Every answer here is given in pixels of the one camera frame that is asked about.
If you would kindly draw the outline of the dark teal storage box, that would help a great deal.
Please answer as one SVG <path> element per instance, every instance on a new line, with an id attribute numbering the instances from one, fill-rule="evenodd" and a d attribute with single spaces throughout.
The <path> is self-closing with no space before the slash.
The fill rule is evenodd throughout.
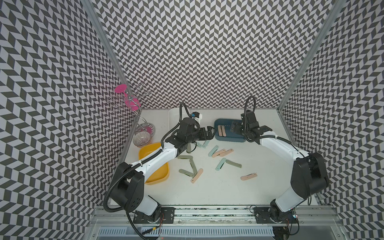
<path id="1" fill-rule="evenodd" d="M 216 129 L 215 139 L 223 142 L 244 143 L 246 141 L 244 136 L 231 131 L 231 127 L 238 123 L 241 124 L 242 121 L 236 119 L 216 119 L 214 122 L 214 128 Z M 226 136 L 219 135 L 219 126 L 224 126 Z"/>

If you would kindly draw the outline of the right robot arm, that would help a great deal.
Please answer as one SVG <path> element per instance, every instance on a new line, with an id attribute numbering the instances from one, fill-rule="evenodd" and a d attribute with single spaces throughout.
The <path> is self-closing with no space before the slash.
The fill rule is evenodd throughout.
<path id="1" fill-rule="evenodd" d="M 301 150 L 271 128 L 260 126 L 255 110 L 256 97 L 249 96 L 241 114 L 242 122 L 233 124 L 231 131 L 242 135 L 249 143 L 270 149 L 288 163 L 290 186 L 280 197 L 272 200 L 269 207 L 271 221 L 281 223 L 293 215 L 295 207 L 329 186 L 326 163 L 321 154 Z"/>

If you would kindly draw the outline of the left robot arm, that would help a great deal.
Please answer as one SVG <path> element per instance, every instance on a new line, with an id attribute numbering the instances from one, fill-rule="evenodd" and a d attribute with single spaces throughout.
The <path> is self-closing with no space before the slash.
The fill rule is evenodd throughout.
<path id="1" fill-rule="evenodd" d="M 155 222 L 161 215 L 161 204 L 145 196 L 145 182 L 160 167 L 187 150 L 188 144 L 212 140 L 214 127 L 200 126 L 200 113 L 190 113 L 186 104 L 179 106 L 179 121 L 161 139 L 161 146 L 145 158 L 132 164 L 121 163 L 107 190 L 103 208 L 108 213 L 139 212 Z"/>

